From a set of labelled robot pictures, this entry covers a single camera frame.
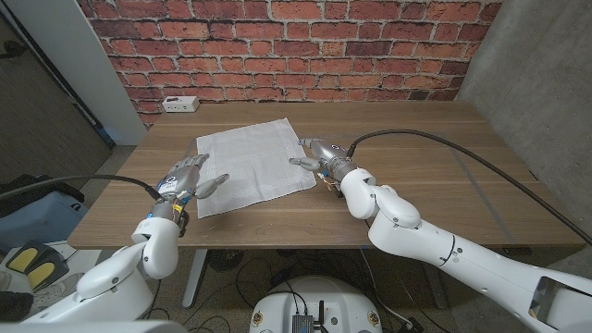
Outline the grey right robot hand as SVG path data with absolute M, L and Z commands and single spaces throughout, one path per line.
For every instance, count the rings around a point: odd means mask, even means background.
M 311 150 L 313 158 L 292 157 L 289 162 L 308 171 L 325 170 L 330 177 L 337 181 L 357 168 L 357 165 L 347 156 L 344 148 L 321 139 L 302 139 L 300 144 Z

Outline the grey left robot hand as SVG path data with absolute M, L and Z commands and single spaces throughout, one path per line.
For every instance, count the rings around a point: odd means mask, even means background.
M 192 198 L 205 199 L 212 195 L 216 189 L 229 179 L 229 174 L 223 174 L 215 179 L 209 179 L 201 185 L 200 170 L 209 158 L 209 154 L 197 154 L 177 162 L 170 168 L 168 174 L 158 185 L 158 193 L 162 196 L 152 208 L 152 217 L 162 217 L 176 221 L 180 217 L 180 211 Z

